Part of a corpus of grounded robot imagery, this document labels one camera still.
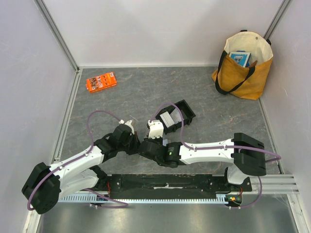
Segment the beige leather card holder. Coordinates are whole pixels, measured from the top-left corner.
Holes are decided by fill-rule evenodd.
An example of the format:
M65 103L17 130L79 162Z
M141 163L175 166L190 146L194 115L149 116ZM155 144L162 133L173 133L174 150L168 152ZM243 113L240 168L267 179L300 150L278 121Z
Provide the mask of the beige leather card holder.
M169 140L169 139L164 139L163 140L163 142L162 142L162 144L164 145L164 146L166 146L167 144L169 144L171 141Z

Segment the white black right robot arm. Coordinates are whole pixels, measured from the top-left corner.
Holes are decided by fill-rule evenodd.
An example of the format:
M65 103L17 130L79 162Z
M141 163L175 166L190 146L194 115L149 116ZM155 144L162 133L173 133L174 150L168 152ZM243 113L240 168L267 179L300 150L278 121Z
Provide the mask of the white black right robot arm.
M201 162L223 162L226 168L223 187L234 191L249 176L265 176L266 162L264 144L244 133L214 143L172 142L163 145L162 139L145 139L138 154L155 161L158 165L170 168Z

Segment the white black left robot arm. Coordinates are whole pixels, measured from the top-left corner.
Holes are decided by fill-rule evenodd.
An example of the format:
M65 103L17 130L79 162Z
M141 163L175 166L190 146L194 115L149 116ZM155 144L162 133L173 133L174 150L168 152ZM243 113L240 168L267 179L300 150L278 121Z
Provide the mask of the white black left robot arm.
M44 214L72 193L88 188L105 189L108 175L99 165L122 151L128 155L136 154L139 145L137 132L120 124L114 132L73 157L51 165L37 164L21 192L30 202L29 208Z

